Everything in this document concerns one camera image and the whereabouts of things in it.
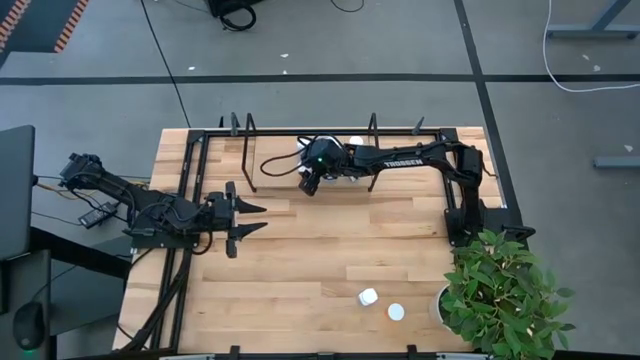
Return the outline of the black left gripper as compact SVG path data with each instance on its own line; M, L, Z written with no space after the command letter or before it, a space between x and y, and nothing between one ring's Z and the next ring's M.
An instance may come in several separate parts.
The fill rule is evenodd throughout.
M247 235L268 225L267 222L238 224L236 226L235 211L240 214L262 213L267 209L244 201L236 196L236 187L233 181L225 183L223 192L210 192L205 201L208 204L210 215L210 229L213 232L225 231L227 233L226 255L228 258L237 257L236 241L241 241Z

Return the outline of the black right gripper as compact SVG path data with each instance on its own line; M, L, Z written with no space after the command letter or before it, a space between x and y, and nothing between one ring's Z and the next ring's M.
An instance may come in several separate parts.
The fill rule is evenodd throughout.
M308 196L314 196L322 179L335 180L339 167L347 160L344 148L331 137L298 139L301 176L298 187Z

